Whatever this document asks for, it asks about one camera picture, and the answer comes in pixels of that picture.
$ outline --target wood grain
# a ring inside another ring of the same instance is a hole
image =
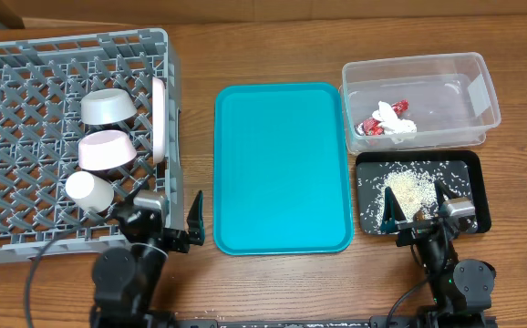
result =
[[[117,28],[0,31],[0,41]],[[408,249],[397,248],[393,238],[363,235],[358,220],[352,244],[338,254],[232,257],[216,248],[214,99],[224,87],[237,84],[326,81],[338,87],[341,69],[351,61],[476,51],[486,60],[502,113],[501,125],[490,131],[482,146],[473,148],[482,162],[493,224],[485,235],[460,237],[455,247],[462,259],[488,261],[497,269],[490,314],[498,317],[501,327],[527,327],[527,16],[164,28],[182,62],[185,206],[191,206],[197,190],[205,192],[208,239],[190,254],[171,256],[156,291],[156,308],[170,309],[180,318],[225,321],[350,319],[387,313],[423,273]],[[348,159],[354,178],[355,157]],[[37,326],[87,326],[95,258],[65,255],[42,263],[32,292]],[[28,266],[0,265],[0,326],[25,325],[22,292]],[[424,289],[400,311],[413,313],[429,302]]]

